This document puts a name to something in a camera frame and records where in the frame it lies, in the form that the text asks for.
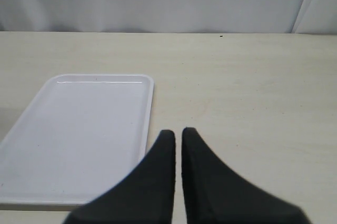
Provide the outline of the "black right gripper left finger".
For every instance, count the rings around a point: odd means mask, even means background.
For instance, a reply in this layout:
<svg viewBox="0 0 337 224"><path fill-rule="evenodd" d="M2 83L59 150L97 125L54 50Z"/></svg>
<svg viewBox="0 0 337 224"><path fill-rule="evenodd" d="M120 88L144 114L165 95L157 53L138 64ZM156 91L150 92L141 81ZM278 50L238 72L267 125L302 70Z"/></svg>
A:
<svg viewBox="0 0 337 224"><path fill-rule="evenodd" d="M121 182L71 211L64 223L171 223L175 193L175 135L162 130Z"/></svg>

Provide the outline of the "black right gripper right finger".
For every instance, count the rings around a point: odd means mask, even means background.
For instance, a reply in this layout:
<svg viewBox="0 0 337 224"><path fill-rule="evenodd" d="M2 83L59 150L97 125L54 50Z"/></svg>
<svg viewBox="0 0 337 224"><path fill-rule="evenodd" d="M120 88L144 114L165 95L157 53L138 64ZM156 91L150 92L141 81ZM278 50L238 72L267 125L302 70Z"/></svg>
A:
<svg viewBox="0 0 337 224"><path fill-rule="evenodd" d="M187 223L310 223L301 208L234 172L195 128L183 130L181 156Z"/></svg>

